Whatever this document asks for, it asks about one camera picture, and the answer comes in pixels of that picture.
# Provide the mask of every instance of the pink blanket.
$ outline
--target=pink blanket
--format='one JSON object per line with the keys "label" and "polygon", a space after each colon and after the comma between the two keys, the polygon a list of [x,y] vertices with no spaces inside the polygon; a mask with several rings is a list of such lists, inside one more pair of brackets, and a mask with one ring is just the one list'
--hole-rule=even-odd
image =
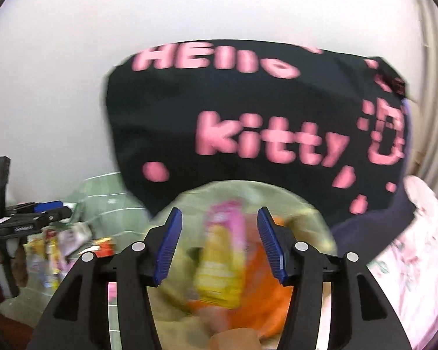
{"label": "pink blanket", "polygon": [[[404,179],[417,206],[410,226],[369,269],[399,316],[413,350],[422,350],[438,330],[438,200],[419,178]],[[326,350],[331,298],[323,304],[317,349]]]}

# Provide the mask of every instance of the yellow snack bag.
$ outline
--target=yellow snack bag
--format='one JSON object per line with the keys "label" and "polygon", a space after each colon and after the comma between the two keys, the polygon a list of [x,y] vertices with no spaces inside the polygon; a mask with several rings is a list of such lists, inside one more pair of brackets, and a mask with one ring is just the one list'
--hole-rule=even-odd
{"label": "yellow snack bag", "polygon": [[206,244],[195,274],[199,300],[236,309],[245,282],[245,219],[236,201],[214,205],[207,214]]}

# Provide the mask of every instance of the silver screw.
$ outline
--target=silver screw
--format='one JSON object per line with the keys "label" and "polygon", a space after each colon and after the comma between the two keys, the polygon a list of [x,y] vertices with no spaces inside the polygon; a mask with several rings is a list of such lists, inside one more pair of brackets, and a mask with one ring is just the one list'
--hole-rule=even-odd
{"label": "silver screw", "polygon": [[351,262],[356,262],[359,260],[359,256],[354,252],[348,252],[346,255],[347,259]]}
{"label": "silver screw", "polygon": [[81,259],[83,262],[89,262],[94,258],[94,254],[92,252],[85,252]]}
{"label": "silver screw", "polygon": [[307,251],[308,250],[308,244],[306,244],[305,242],[297,242],[295,244],[295,248],[297,250],[300,250],[300,251]]}
{"label": "silver screw", "polygon": [[134,244],[132,244],[133,251],[141,251],[144,250],[145,247],[146,245],[143,242],[135,242]]}

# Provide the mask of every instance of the pink and yellow package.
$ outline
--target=pink and yellow package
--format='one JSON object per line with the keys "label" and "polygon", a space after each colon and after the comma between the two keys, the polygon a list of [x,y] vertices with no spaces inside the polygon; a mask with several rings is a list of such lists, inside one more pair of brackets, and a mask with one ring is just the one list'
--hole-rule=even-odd
{"label": "pink and yellow package", "polygon": [[199,300],[236,309],[245,282],[245,219],[241,204],[214,205],[207,214],[206,243],[200,256],[194,286]]}

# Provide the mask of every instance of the white wall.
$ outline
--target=white wall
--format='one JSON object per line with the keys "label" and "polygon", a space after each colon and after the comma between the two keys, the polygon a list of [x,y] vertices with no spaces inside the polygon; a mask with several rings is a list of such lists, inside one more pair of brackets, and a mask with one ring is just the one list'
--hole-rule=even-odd
{"label": "white wall", "polygon": [[261,39],[385,57],[418,96],[413,0],[6,0],[0,9],[0,154],[18,200],[62,197],[116,166],[103,78],[148,46]]}

